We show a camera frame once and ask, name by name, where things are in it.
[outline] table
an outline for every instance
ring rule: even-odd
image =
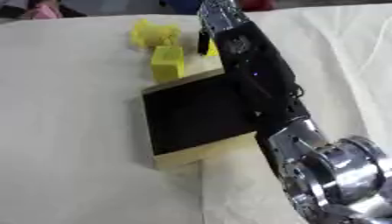
[[[330,139],[392,149],[392,5],[252,13],[306,89]],[[257,145],[198,164],[151,169],[140,91],[150,55],[127,45],[139,18],[178,24],[186,73],[221,66],[192,54],[188,16],[87,17],[0,25],[0,223],[291,223]]]

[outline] silver metal housing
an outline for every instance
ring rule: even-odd
[[[392,164],[370,140],[330,144],[311,120],[297,120],[269,143],[283,190],[310,223],[392,223]]]

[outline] pink object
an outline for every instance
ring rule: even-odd
[[[35,14],[32,19],[39,18],[62,18],[62,15],[57,9],[54,9],[48,4],[39,3],[35,9]]]

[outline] yellow foam block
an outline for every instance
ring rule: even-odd
[[[176,25],[158,25],[140,19],[129,32],[129,42],[142,48],[176,46],[179,35],[180,29]]]
[[[216,47],[215,43],[210,39],[210,43],[208,44],[208,52],[206,56],[218,56],[218,48]]]
[[[161,45],[155,48],[151,69],[158,83],[184,77],[184,52],[180,46]]]

